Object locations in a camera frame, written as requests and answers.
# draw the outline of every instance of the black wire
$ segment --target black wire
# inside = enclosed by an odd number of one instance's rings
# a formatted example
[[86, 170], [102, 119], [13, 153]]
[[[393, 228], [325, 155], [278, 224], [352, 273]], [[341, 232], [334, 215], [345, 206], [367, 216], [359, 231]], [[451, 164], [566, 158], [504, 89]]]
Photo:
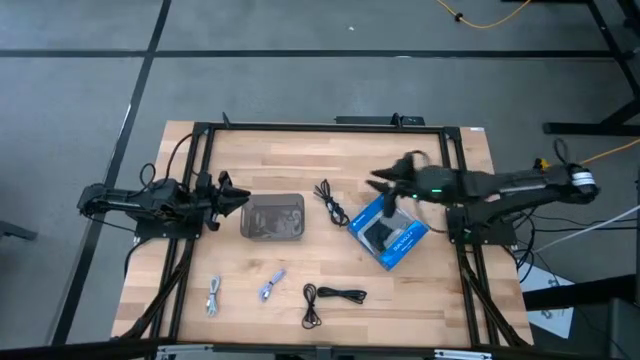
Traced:
[[[560, 153], [560, 149], [558, 149], [558, 146], [562, 146], [562, 154]], [[567, 160], [570, 158], [569, 147], [563, 139], [556, 138], [553, 140], [553, 151], [556, 153], [556, 156], [561, 163], [563, 163], [564, 165], [568, 164]]]
[[[563, 228], [563, 229], [538, 229], [539, 232], [565, 232], [565, 231], [581, 231], [586, 228]], [[592, 229], [594, 231], [605, 231], [605, 230], [638, 230], [637, 226], [616, 226], [616, 227], [602, 227], [597, 229]]]
[[[538, 253], [538, 254], [536, 254], [536, 255], [537, 255], [537, 256], [538, 256], [538, 258], [542, 261], [542, 263], [544, 264], [544, 266], [547, 268], [547, 271], [549, 271], [549, 273], [553, 276], [553, 279], [556, 281], [556, 284], [560, 285], [560, 282], [558, 281], [558, 278], [556, 277], [556, 274], [555, 274], [553, 271], [551, 271], [551, 267], [550, 267], [550, 266], [549, 266], [549, 264], [544, 260], [544, 258], [542, 257], [542, 255], [540, 255], [539, 253]], [[608, 339], [608, 340], [609, 340], [609, 341], [610, 341], [610, 342], [611, 342], [611, 343], [612, 343], [616, 348], [618, 348], [618, 350], [620, 350], [620, 352], [622, 353], [622, 355], [623, 355], [626, 359], [631, 360], [631, 356], [629, 356], [629, 354], [627, 354], [627, 353], [622, 349], [622, 346], [620, 346], [620, 344], [618, 344], [615, 340], [613, 340], [613, 339], [611, 338], [611, 336], [609, 336], [609, 334], [608, 334], [606, 331], [604, 331], [604, 330], [602, 330], [602, 329], [600, 329], [600, 328], [596, 327], [595, 325], [593, 325], [593, 324], [591, 323], [591, 321], [589, 321], [589, 317], [587, 317], [587, 314], [585, 314], [585, 313], [582, 311], [582, 309], [578, 308], [577, 306], [574, 306], [573, 308], [574, 308], [576, 311], [578, 311], [578, 313], [579, 313], [580, 315], [582, 315], [582, 317], [584, 317], [584, 320], [586, 321], [587, 325], [588, 325], [592, 330], [595, 330], [595, 331], [597, 331], [597, 332], [599, 332], [599, 333], [604, 334], [604, 335], [605, 335], [605, 337], [606, 337], [606, 338], [607, 338], [607, 339]]]
[[422, 150], [413, 150], [411, 152], [411, 154], [420, 154], [420, 155], [422, 155], [422, 157], [424, 158], [424, 161], [427, 164], [427, 166], [431, 165], [431, 159], [429, 158], [429, 155], [427, 155], [426, 152], [424, 152]]
[[142, 241], [140, 240], [139, 243], [135, 244], [130, 250], [129, 252], [127, 252], [127, 257], [124, 260], [124, 277], [125, 279], [127, 278], [127, 272], [129, 271], [129, 260], [131, 260], [131, 255], [134, 253], [134, 251], [136, 251], [137, 248], [139, 248], [140, 246], [146, 244], [147, 241]]
[[429, 230], [433, 231], [434, 233], [438, 233], [438, 234], [446, 234], [447, 231], [445, 230], [440, 230], [440, 229], [436, 229], [433, 226], [429, 225]]
[[[540, 215], [535, 215], [535, 214], [531, 215], [531, 216], [533, 216], [534, 218], [543, 219], [543, 220], [566, 221], [566, 222], [570, 222], [570, 223], [578, 225], [578, 226], [586, 226], [586, 227], [593, 226], [595, 224], [599, 224], [599, 223], [603, 223], [603, 222], [607, 221], [607, 220], [595, 220], [595, 221], [592, 221], [590, 223], [581, 223], [581, 222], [578, 222], [578, 221], [575, 221], [575, 220], [571, 220], [571, 219], [567, 219], [567, 218], [561, 218], [561, 217], [547, 217], [547, 216], [540, 216]], [[613, 221], [613, 222], [614, 223], [622, 223], [622, 222], [630, 222], [630, 221], [634, 221], [635, 222], [635, 221], [638, 221], [638, 219], [637, 218], [622, 219], [622, 220], [616, 220], [616, 221]]]
[[316, 185], [316, 190], [313, 192], [324, 201], [324, 204], [327, 206], [329, 210], [329, 216], [331, 217], [331, 222], [342, 227], [349, 224], [351, 220], [347, 214], [344, 213], [344, 209], [340, 207], [333, 197], [331, 196], [331, 186], [327, 179], [324, 179], [320, 183], [320, 187]]
[[129, 229], [129, 228], [124, 227], [124, 226], [120, 226], [120, 225], [112, 224], [112, 223], [110, 223], [110, 222], [106, 222], [106, 221], [104, 221], [104, 220], [94, 219], [94, 218], [92, 218], [91, 216], [84, 215], [84, 214], [83, 214], [83, 216], [84, 216], [84, 217], [86, 217], [87, 219], [91, 220], [91, 221], [95, 221], [95, 222], [99, 222], [99, 223], [101, 223], [101, 224], [109, 225], [109, 226], [114, 227], [114, 228], [116, 228], [116, 229], [125, 230], [125, 231], [130, 231], [130, 232], [132, 232], [132, 233], [134, 233], [134, 234], [136, 233], [136, 231], [135, 231], [135, 230], [133, 230], [133, 229]]
[[307, 284], [302, 288], [302, 295], [304, 295], [305, 300], [307, 300], [307, 312], [304, 314], [302, 318], [302, 327], [309, 330], [313, 329], [316, 326], [322, 325], [322, 320], [316, 311], [314, 310], [315, 301], [316, 301], [317, 290], [315, 285]]
[[504, 251], [506, 251], [507, 254], [509, 254], [509, 256], [511, 256], [511, 258], [513, 259], [513, 262], [515, 262], [515, 263], [518, 262], [518, 260], [516, 259], [515, 255], [513, 255], [513, 252], [511, 252], [511, 249], [509, 249], [509, 247], [507, 247], [506, 245], [500, 245], [500, 246], [502, 246]]
[[609, 341], [611, 341], [611, 343], [612, 343], [613, 345], [615, 345], [615, 347], [617, 347], [617, 348], [618, 348], [618, 350], [620, 350], [620, 352], [622, 353], [622, 356], [624, 356], [624, 358], [625, 358], [625, 359], [629, 359], [629, 360], [631, 360], [631, 356], [629, 356], [629, 354], [627, 354], [624, 350], [622, 350], [622, 346], [620, 346], [620, 344], [618, 344], [617, 342], [615, 342], [615, 340], [613, 340], [613, 339], [611, 338], [611, 336], [609, 336], [609, 333], [607, 333], [606, 331], [604, 331], [604, 330], [602, 330], [602, 329], [600, 329], [600, 328], [596, 327], [595, 325], [593, 325], [593, 324], [591, 323], [591, 321], [589, 320], [589, 317], [587, 317], [587, 314], [585, 314], [585, 313], [584, 313], [584, 311], [582, 311], [582, 309], [578, 308], [577, 306], [576, 306], [576, 307], [574, 307], [574, 309], [576, 309], [576, 311], [578, 311], [578, 314], [582, 315], [582, 317], [583, 317], [583, 318], [584, 318], [584, 320], [586, 321], [587, 325], [588, 325], [592, 330], [595, 330], [595, 331], [597, 331], [597, 332], [599, 332], [599, 333], [604, 334], [604, 336], [605, 336]]
[[527, 280], [527, 278], [529, 277], [529, 274], [531, 273], [531, 270], [533, 269], [533, 265], [536, 262], [536, 254], [534, 254], [533, 252], [529, 252], [529, 254], [531, 255], [531, 262], [529, 263], [529, 269], [527, 269], [527, 272], [524, 274], [522, 279], [520, 279], [520, 284], [522, 284], [525, 280]]
[[536, 226], [535, 226], [535, 224], [533, 223], [533, 220], [531, 220], [530, 217], [527, 218], [527, 219], [529, 220], [529, 223], [531, 224], [531, 237], [529, 238], [529, 243], [527, 244], [527, 249], [526, 249], [526, 251], [524, 253], [524, 256], [522, 256], [522, 258], [520, 258], [520, 260], [518, 260], [518, 262], [516, 263], [516, 267], [518, 268], [518, 270], [520, 270], [522, 265], [524, 265], [524, 262], [529, 257], [529, 254], [532, 254], [533, 244], [535, 243], [535, 240], [536, 240]]
[[[140, 173], [138, 174], [138, 179], [140, 180], [140, 183], [142, 184], [142, 189], [138, 190], [135, 194], [130, 195], [129, 198], [132, 197], [136, 197], [140, 194], [142, 194], [143, 192], [145, 192], [145, 190], [155, 190], [157, 188], [161, 188], [164, 186], [164, 184], [167, 183], [167, 181], [169, 180], [169, 173], [171, 172], [171, 165], [173, 164], [173, 159], [176, 156], [176, 153], [178, 152], [178, 149], [180, 148], [180, 145], [182, 145], [182, 143], [184, 143], [185, 141], [187, 141], [187, 139], [189, 139], [192, 136], [200, 136], [204, 133], [205, 130], [197, 132], [197, 133], [190, 133], [185, 135], [182, 139], [180, 139], [178, 141], [178, 143], [176, 144], [176, 146], [173, 148], [173, 150], [171, 151], [171, 156], [169, 157], [169, 162], [167, 163], [167, 170], [164, 174], [164, 178], [162, 179], [162, 182], [157, 183], [155, 186], [153, 185], [153, 179], [155, 179], [156, 177], [156, 167], [155, 165], [153, 165], [152, 163], [146, 163], [144, 165], [142, 165], [142, 168], [140, 169]], [[152, 172], [151, 178], [149, 179], [149, 181], [144, 181], [143, 179], [143, 174], [144, 171], [146, 170], [147, 167], [150, 167]], [[185, 188], [188, 188], [187, 185], [180, 183], [180, 185], [182, 185]]]
[[340, 296], [356, 304], [362, 304], [367, 297], [367, 292], [363, 290], [335, 290], [328, 287], [318, 288], [318, 297]]
[[533, 216], [533, 214], [536, 212], [536, 210], [538, 209], [538, 207], [534, 207], [533, 209], [531, 209], [531, 211], [529, 212], [529, 214], [525, 215], [524, 219], [522, 219], [522, 221], [520, 221], [520, 223], [516, 226], [514, 226], [513, 228], [515, 230], [518, 230], [520, 227], [522, 227], [522, 225], [524, 225], [524, 223], [527, 222], [527, 220], [530, 220], [531, 217]]

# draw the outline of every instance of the robotic arm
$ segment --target robotic arm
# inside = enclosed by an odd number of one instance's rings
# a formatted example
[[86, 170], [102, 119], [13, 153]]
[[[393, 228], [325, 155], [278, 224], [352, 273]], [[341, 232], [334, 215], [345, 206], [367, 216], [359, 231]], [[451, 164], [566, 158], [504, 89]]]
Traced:
[[93, 184], [82, 192], [78, 201], [80, 213], [91, 217], [117, 210], [136, 220], [136, 236], [150, 238], [198, 238], [202, 225], [216, 231], [218, 214], [225, 217], [249, 200], [250, 192], [233, 187], [226, 171], [218, 177], [219, 188], [211, 175], [198, 175], [195, 191], [175, 179], [165, 178], [131, 191]]
[[[406, 153], [391, 168], [371, 172], [393, 185], [373, 180], [367, 183], [385, 195], [385, 216], [395, 211], [398, 196], [447, 206], [449, 235], [454, 242], [514, 244], [515, 234], [509, 229], [515, 218], [509, 215], [554, 201], [588, 204], [599, 192], [591, 172], [576, 164], [493, 175], [440, 166], [416, 169], [416, 153], [421, 152]], [[491, 195], [501, 197], [485, 201]]]

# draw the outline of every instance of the black metal frame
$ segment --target black metal frame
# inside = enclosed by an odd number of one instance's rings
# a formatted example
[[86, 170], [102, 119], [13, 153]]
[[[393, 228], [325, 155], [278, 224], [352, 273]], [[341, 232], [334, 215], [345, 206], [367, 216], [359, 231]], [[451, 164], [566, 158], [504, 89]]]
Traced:
[[[602, 37], [607, 43], [609, 50], [611, 50], [613, 59], [616, 61], [616, 63], [618, 63], [620, 70], [622, 70], [625, 79], [629, 83], [629, 88], [631, 89], [633, 98], [630, 102], [622, 106], [620, 109], [614, 111], [611, 115], [609, 115], [606, 119], [602, 120], [599, 123], [588, 124], [548, 122], [543, 124], [542, 130], [545, 134], [557, 135], [640, 136], [639, 125], [624, 125], [625, 122], [640, 114], [640, 86], [633, 76], [629, 65], [627, 65], [629, 55], [623, 54], [623, 52], [620, 50], [620, 47], [616, 43], [616, 40], [611, 34], [611, 31], [609, 31], [609, 27], [602, 17], [602, 14], [600, 14], [600, 11], [598, 10], [596, 4], [593, 1], [585, 1], [584, 3], [587, 4], [589, 11], [593, 16], [593, 19], [600, 29]], [[630, 18], [630, 21], [637, 23], [638, 21], [640, 21], [640, 19], [636, 18], [636, 16], [638, 15], [637, 7], [631, 7], [629, 3], [629, 0], [618, 0], [618, 4], [624, 11], [625, 15], [628, 17], [632, 17]]]
[[[522, 1], [522, 0], [502, 0], [502, 1]], [[585, 128], [589, 128], [589, 133], [606, 133], [612, 135], [640, 135], [635, 133], [638, 131], [638, 127], [623, 126], [621, 125], [627, 118], [640, 112], [640, 100], [635, 95], [638, 93], [638, 84], [636, 83], [633, 75], [631, 74], [628, 66], [624, 62], [624, 56], [621, 54], [615, 40], [609, 33], [607, 25], [604, 23], [600, 12], [592, 0], [537, 0], [537, 2], [554, 2], [554, 3], [580, 3], [589, 6], [594, 20], [598, 27], [601, 29], [601, 33], [604, 36], [609, 50], [517, 50], [517, 51], [482, 51], [482, 50], [158, 50], [158, 44], [162, 35], [169, 9], [171, 7], [172, 0], [162, 0], [162, 5], [158, 14], [158, 18], [155, 24], [155, 28], [149, 45], [145, 50], [44, 50], [44, 49], [5, 49], [0, 50], [0, 58], [142, 58], [143, 63], [136, 80], [131, 101], [129, 104], [129, 111], [124, 118], [122, 130], [118, 136], [111, 160], [109, 162], [104, 183], [107, 186], [114, 186], [118, 177], [120, 166], [122, 164], [124, 153], [127, 148], [127, 144], [131, 137], [131, 132], [135, 123], [137, 112], [142, 100], [142, 96], [147, 84], [151, 66], [156, 58], [220, 58], [220, 57], [251, 57], [251, 58], [263, 58], [263, 57], [296, 57], [296, 58], [313, 58], [313, 57], [414, 57], [414, 58], [575, 58], [575, 59], [613, 59], [620, 66], [625, 78], [629, 82], [633, 92], [634, 100], [623, 107], [618, 112], [614, 113], [610, 118], [606, 119], [600, 124], [557, 124], [549, 123], [545, 124], [548, 133], [585, 133]], [[266, 124], [233, 124], [234, 128], [242, 129], [255, 129], [255, 130], [278, 130], [278, 131], [368, 131], [379, 132], [380, 130], [390, 130], [392, 132], [418, 132], [419, 130], [404, 127], [402, 128], [400, 123], [400, 129], [397, 127], [376, 128], [371, 126], [342, 126], [342, 125], [278, 125], [277, 127], [270, 127]], [[221, 125], [214, 125], [216, 128], [220, 128]], [[459, 138], [459, 130], [457, 128], [440, 128], [438, 134], [441, 138], [441, 150], [443, 159], [447, 154], [447, 160], [445, 165], [450, 165], [448, 160], [448, 148], [443, 145], [442, 139], [453, 139], [456, 146], [457, 160], [461, 168], [464, 168], [464, 156], [462, 154], [461, 141], [455, 140]], [[97, 220], [104, 220], [104, 216], [96, 216]], [[56, 317], [57, 326], [52, 334], [52, 344], [62, 345], [67, 341], [69, 331], [73, 323], [73, 317], [77, 309], [82, 289], [84, 287], [85, 280], [87, 278], [93, 255], [95, 253], [98, 238], [102, 230], [102, 224], [98, 221], [89, 222], [85, 230], [84, 236], [81, 241], [81, 252], [77, 259], [76, 264], [73, 266], [73, 276], [68, 284], [68, 291], [66, 297], [63, 299], [63, 306], [58, 317]], [[187, 249], [191, 251], [195, 242], [187, 241]], [[167, 258], [165, 261], [165, 271], [162, 274], [162, 282], [166, 282], [170, 275], [168, 269], [172, 269], [175, 262], [175, 253], [177, 250], [178, 240], [169, 240]], [[484, 258], [481, 252], [480, 246], [474, 247], [474, 258], [476, 264], [479, 265], [478, 277], [483, 287], [486, 287], [486, 272], [484, 269]], [[472, 296], [470, 295], [469, 285], [466, 284], [464, 278], [462, 278], [463, 290], [465, 293], [465, 303], [473, 306]], [[178, 286], [178, 293], [184, 292], [184, 285]], [[180, 309], [182, 303], [177, 301], [174, 307], [174, 318], [180, 316]], [[477, 320], [475, 319], [475, 312], [473, 309], [466, 307], [467, 315], [469, 318], [469, 333], [472, 344], [479, 344], [479, 335], [477, 333]], [[154, 318], [151, 325], [151, 335], [157, 336], [160, 330], [160, 323], [162, 318], [162, 311]], [[178, 325], [172, 327], [171, 333], [175, 339], [175, 335], [178, 331]], [[488, 321], [488, 334], [489, 340], [492, 344], [497, 343], [497, 332], [495, 324]]]
[[[458, 168], [466, 169], [466, 161], [464, 157], [464, 150], [462, 145], [462, 137], [460, 135], [460, 129], [457, 127], [428, 127], [428, 126], [406, 126], [402, 121], [394, 121], [393, 118], [389, 118], [390, 122], [395, 125], [362, 125], [363, 121], [354, 119], [357, 125], [350, 124], [263, 124], [263, 123], [231, 123], [226, 114], [223, 114], [223, 123], [195, 123], [192, 134], [194, 135], [185, 165], [183, 180], [188, 182], [191, 179], [191, 173], [193, 165], [196, 161], [196, 150], [202, 135], [206, 135], [206, 143], [204, 145], [203, 158], [201, 161], [200, 169], [208, 170], [210, 165], [210, 159], [213, 151], [213, 141], [215, 132], [218, 130], [233, 130], [233, 131], [306, 131], [306, 132], [352, 132], [352, 133], [389, 133], [389, 134], [425, 134], [438, 136], [440, 149], [442, 152], [443, 166], [451, 167], [451, 156], [449, 153], [449, 143], [452, 142], [456, 151], [456, 159]], [[373, 121], [377, 122], [380, 118], [374, 118]], [[195, 247], [196, 239], [186, 239], [185, 250], [182, 254], [180, 261], [180, 270], [174, 270], [172, 264], [175, 262], [175, 249], [177, 247], [177, 239], [170, 239], [169, 250], [167, 251], [165, 258], [165, 265], [163, 269], [163, 276], [160, 287], [162, 288], [161, 294], [152, 301], [149, 309], [158, 311], [153, 321], [152, 333], [149, 339], [140, 339], [139, 337], [144, 333], [146, 325], [149, 322], [136, 322], [134, 327], [128, 331], [121, 339], [114, 339], [108, 342], [98, 342], [89, 344], [75, 344], [75, 345], [54, 345], [52, 347], [41, 348], [27, 348], [16, 349], [2, 352], [0, 357], [7, 359], [75, 359], [75, 358], [108, 358], [108, 359], [129, 359], [132, 357], [147, 356], [151, 358], [154, 355], [167, 354], [168, 349], [163, 346], [171, 346], [178, 344], [177, 336], [178, 329], [181, 320], [182, 307], [184, 306], [184, 298], [186, 293], [186, 282], [188, 280], [188, 273]], [[560, 353], [548, 353], [539, 352], [524, 344], [513, 343], [517, 348], [502, 347], [499, 344], [499, 338], [497, 334], [497, 328], [501, 328], [503, 334], [505, 334], [505, 328], [508, 328], [506, 320], [500, 315], [499, 310], [491, 302], [490, 297], [479, 296], [485, 307], [485, 314], [487, 319], [487, 330], [489, 335], [489, 344], [482, 344], [480, 342], [479, 328], [477, 319], [475, 317], [475, 306], [473, 302], [473, 293], [471, 288], [476, 291], [476, 294], [482, 292], [489, 294], [488, 278], [486, 275], [486, 269], [484, 265], [484, 259], [482, 255], [482, 249], [479, 245], [472, 246], [472, 253], [476, 261], [477, 279], [469, 276], [471, 270], [469, 261], [467, 259], [467, 249], [464, 245], [456, 244], [456, 254], [458, 257], [458, 263], [460, 265], [461, 282], [463, 289], [463, 298], [465, 311], [468, 316], [468, 330], [470, 339], [469, 351], [472, 352], [484, 352], [491, 353], [496, 359], [582, 359], [581, 355], [576, 354], [560, 354]], [[167, 281], [168, 278], [172, 278], [173, 282]], [[172, 317], [169, 324], [169, 336], [157, 337], [162, 317], [162, 310], [164, 307], [164, 301], [168, 296], [168, 292], [171, 288], [165, 287], [168, 283], [175, 284], [178, 282], [178, 288], [175, 297], [174, 308], [172, 311]], [[502, 321], [494, 323], [492, 319], [501, 318]], [[404, 356], [422, 356], [425, 358], [434, 358], [438, 354], [442, 354], [443, 351], [449, 351], [448, 349], [437, 348], [409, 348], [409, 347], [349, 347], [349, 346], [315, 346], [315, 345], [254, 345], [254, 344], [206, 344], [201, 347], [202, 351], [212, 352], [257, 352], [257, 353], [277, 353], [277, 354], [315, 354], [320, 360], [328, 360], [334, 356], [342, 355], [357, 355], [363, 353], [373, 354], [393, 354]]]

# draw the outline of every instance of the butcher block tabletop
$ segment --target butcher block tabletop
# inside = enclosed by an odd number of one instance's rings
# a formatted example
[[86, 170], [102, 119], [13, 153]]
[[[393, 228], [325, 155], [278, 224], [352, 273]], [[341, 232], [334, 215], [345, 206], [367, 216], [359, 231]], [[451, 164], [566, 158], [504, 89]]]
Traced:
[[[155, 163], [158, 169], [166, 169], [174, 146], [193, 125], [167, 123]], [[460, 130], [468, 169], [493, 172], [484, 130]], [[170, 174], [174, 178], [182, 178], [189, 141], [176, 154]], [[428, 232], [392, 271], [386, 271], [345, 227], [331, 223], [324, 202], [313, 194], [314, 186], [326, 178], [334, 199], [353, 218], [379, 195], [365, 183], [372, 179], [369, 172], [390, 167], [412, 150], [422, 150], [431, 164], [442, 165], [436, 135], [217, 130], [209, 168], [214, 179], [226, 170], [234, 186], [253, 194], [301, 194], [305, 229], [299, 241], [254, 242], [240, 234], [240, 210], [219, 217], [219, 231], [205, 228], [195, 242], [178, 341], [470, 346], [460, 272], [447, 235]], [[202, 153], [199, 148], [196, 168]], [[453, 144], [450, 153], [455, 167]], [[159, 170], [157, 177], [163, 176], [164, 170]], [[446, 228], [440, 205], [404, 199], [399, 206], [436, 229]], [[128, 330], [156, 295], [167, 244], [166, 239], [151, 240], [132, 255], [114, 336]], [[532, 343], [513, 259], [499, 246], [483, 250], [494, 302], [518, 334]], [[259, 289], [280, 269], [286, 269], [286, 276], [262, 303]], [[208, 317], [205, 304], [215, 275], [221, 277], [219, 312]], [[302, 288], [307, 283], [361, 289], [368, 295], [362, 305], [338, 297], [317, 299], [322, 325], [305, 330], [301, 321], [307, 303]], [[161, 335], [168, 333], [172, 302], [170, 298], [165, 307]], [[475, 309], [486, 342], [484, 313], [477, 299]]]

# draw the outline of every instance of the packaged cable box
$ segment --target packaged cable box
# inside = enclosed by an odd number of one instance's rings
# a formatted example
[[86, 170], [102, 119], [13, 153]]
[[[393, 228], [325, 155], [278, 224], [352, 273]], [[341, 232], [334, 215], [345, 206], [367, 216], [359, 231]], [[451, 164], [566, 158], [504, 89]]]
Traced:
[[384, 217], [383, 203], [383, 195], [380, 195], [349, 223], [348, 229], [382, 267], [391, 270], [422, 239], [429, 227], [399, 208], [393, 216]]

